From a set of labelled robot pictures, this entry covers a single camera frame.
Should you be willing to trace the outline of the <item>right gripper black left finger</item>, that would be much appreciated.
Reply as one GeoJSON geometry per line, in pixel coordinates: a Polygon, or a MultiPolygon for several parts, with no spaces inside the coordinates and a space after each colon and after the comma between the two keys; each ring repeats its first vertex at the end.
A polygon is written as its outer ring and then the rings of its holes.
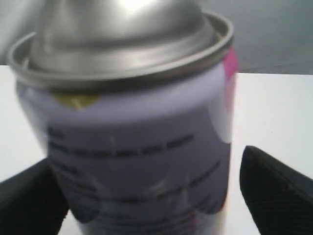
{"type": "Polygon", "coordinates": [[[68,210],[46,163],[37,163],[0,184],[2,235],[57,235],[68,210]]]}

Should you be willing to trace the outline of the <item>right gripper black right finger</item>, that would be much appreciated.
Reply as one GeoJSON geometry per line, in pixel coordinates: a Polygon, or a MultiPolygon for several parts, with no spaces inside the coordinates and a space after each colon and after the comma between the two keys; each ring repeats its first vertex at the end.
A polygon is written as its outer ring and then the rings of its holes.
{"type": "Polygon", "coordinates": [[[255,146],[246,146],[240,190],[262,235],[313,233],[313,181],[255,146]]]}

